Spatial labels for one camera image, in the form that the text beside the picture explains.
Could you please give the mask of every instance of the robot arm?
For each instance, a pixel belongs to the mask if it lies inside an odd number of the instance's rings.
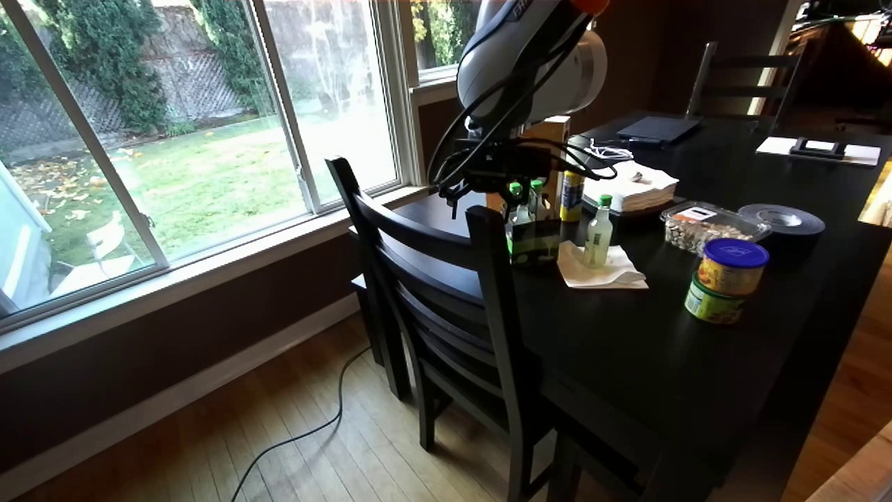
[[[458,68],[458,99],[473,127],[510,134],[589,107],[609,75],[609,50],[589,30],[605,7],[609,0],[486,0]]]
[[[464,114],[439,150],[433,185],[448,200],[504,192],[543,177],[549,153],[514,142],[518,127],[589,107],[605,83],[609,50],[589,28],[609,0],[482,0],[458,68]]]

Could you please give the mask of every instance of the window sill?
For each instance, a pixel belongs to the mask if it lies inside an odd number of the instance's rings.
[[[436,72],[425,79],[418,88],[412,88],[409,92],[416,107],[455,100],[458,99],[455,72]]]
[[[418,199],[421,192],[425,192],[421,188],[402,188],[387,195],[379,195],[377,200],[387,207],[398,207],[409,199]],[[211,253],[184,267],[174,267],[164,276],[139,283],[133,287],[72,306],[67,313],[11,330],[0,336],[0,375],[27,365],[53,351],[61,351],[67,347],[75,347],[82,341],[89,341],[121,323],[138,322],[147,313],[164,309],[177,302],[184,302],[196,293],[218,287],[228,280],[259,272],[285,258],[295,258],[345,233],[348,233],[348,214],[345,209],[340,209],[340,212],[256,237],[246,246]]]

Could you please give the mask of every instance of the disc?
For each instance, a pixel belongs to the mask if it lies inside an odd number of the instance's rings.
[[[749,203],[742,207],[738,214],[759,226],[766,226],[772,235],[814,237],[825,233],[825,223],[816,214],[798,207]]]

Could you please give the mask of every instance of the tree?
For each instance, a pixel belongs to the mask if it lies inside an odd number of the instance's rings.
[[[39,72],[26,54],[15,25],[0,12],[0,104],[36,100],[43,95]]]
[[[473,35],[478,0],[412,0],[421,68],[458,65]]]
[[[53,35],[57,62],[118,104],[126,129],[160,134],[168,127],[164,89],[142,62],[160,28],[147,0],[36,0]]]
[[[266,79],[237,0],[189,0],[223,65],[227,88],[248,111],[269,110]]]

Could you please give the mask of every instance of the dining table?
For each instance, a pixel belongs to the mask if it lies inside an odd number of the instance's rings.
[[[618,122],[568,142],[617,146]],[[766,237],[759,290],[729,326],[687,309],[701,258],[666,242],[662,209],[613,214],[623,246],[648,290],[572,290],[554,263],[514,267],[524,348],[540,397],[589,439],[648,465],[648,499],[705,499],[748,446],[772,390],[791,365],[822,365],[802,394],[825,382],[858,322],[890,233],[858,223],[878,167],[756,153],[765,138],[705,120],[674,146],[634,149],[642,164],[677,180],[674,200],[722,209],[784,203],[816,214],[816,237]],[[464,212],[430,195],[404,217],[465,233]]]

